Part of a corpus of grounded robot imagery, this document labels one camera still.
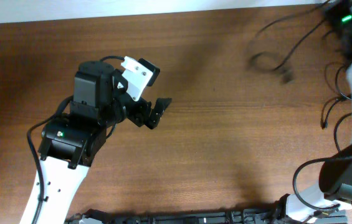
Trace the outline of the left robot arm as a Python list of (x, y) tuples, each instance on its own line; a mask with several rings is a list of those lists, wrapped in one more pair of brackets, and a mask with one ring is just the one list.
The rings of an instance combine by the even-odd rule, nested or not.
[(21, 223), (63, 223), (70, 204), (88, 174), (94, 157), (117, 124), (128, 119), (137, 127), (157, 127), (170, 98), (155, 104), (142, 98), (160, 69), (140, 58), (120, 57), (121, 68), (106, 58), (82, 62), (74, 76), (74, 93), (53, 115), (35, 124), (42, 141), (27, 142), (36, 165), (36, 177)]

